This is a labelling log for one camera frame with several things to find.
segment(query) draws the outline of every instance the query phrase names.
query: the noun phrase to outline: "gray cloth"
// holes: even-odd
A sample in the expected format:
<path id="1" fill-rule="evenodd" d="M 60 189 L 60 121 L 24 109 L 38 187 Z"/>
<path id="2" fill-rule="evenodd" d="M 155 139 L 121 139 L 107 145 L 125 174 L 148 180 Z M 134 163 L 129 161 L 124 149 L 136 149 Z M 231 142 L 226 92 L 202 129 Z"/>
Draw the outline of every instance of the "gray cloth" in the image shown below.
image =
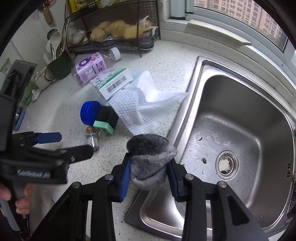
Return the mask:
<path id="1" fill-rule="evenodd" d="M 165 182 L 166 165 L 177 154 L 166 138 L 154 134 L 137 135 L 126 147 L 132 154 L 130 178 L 135 186 L 151 190 Z"/>

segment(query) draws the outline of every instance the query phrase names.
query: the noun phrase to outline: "barcode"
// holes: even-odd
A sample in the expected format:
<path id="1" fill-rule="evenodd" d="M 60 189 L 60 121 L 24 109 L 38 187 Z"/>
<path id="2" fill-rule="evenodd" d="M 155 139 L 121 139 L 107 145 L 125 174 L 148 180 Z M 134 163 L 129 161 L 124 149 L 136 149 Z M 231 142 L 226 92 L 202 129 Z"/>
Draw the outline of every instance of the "barcode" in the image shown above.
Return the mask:
<path id="1" fill-rule="evenodd" d="M 126 81 L 126 77 L 123 76 L 119 80 L 117 80 L 113 85 L 111 85 L 109 88 L 107 88 L 108 93 L 113 91 L 116 87 L 120 86 L 124 81 Z"/>

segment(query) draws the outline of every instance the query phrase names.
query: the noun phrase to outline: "stainless steel sink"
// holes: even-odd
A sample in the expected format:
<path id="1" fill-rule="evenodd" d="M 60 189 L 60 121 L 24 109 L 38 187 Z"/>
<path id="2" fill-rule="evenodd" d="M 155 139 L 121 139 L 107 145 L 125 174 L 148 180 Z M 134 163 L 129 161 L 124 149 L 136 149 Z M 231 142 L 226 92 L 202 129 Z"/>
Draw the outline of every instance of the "stainless steel sink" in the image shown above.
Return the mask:
<path id="1" fill-rule="evenodd" d="M 168 139 L 176 162 L 201 180 L 226 181 L 268 236 L 284 230 L 294 189 L 295 117 L 254 81 L 199 57 Z M 185 203 L 168 183 L 141 191 L 126 222 L 151 234 L 180 240 Z M 207 239 L 212 240 L 210 202 Z"/>

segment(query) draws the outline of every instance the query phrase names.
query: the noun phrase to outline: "drain strainer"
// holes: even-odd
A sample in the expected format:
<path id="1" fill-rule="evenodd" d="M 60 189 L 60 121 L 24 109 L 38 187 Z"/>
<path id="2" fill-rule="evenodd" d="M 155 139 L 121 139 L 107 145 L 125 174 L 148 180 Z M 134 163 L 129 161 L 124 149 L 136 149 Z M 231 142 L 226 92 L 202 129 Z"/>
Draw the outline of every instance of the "drain strainer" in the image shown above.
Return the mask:
<path id="1" fill-rule="evenodd" d="M 234 152 L 226 150 L 219 154 L 216 160 L 216 172 L 223 180 L 233 178 L 239 168 L 237 156 Z"/>

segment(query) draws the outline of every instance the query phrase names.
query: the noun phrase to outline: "human hand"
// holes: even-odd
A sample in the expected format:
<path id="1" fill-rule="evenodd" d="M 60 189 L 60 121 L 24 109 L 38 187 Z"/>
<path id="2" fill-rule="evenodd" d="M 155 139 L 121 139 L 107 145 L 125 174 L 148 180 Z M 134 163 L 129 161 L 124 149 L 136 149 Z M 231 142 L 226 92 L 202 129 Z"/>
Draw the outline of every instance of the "human hand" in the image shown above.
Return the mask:
<path id="1" fill-rule="evenodd" d="M 29 214 L 31 211 L 31 198 L 34 191 L 34 185 L 27 183 L 24 187 L 24 197 L 15 202 L 16 212 L 18 214 Z M 0 199 L 9 201 L 11 199 L 10 190 L 0 183 Z"/>

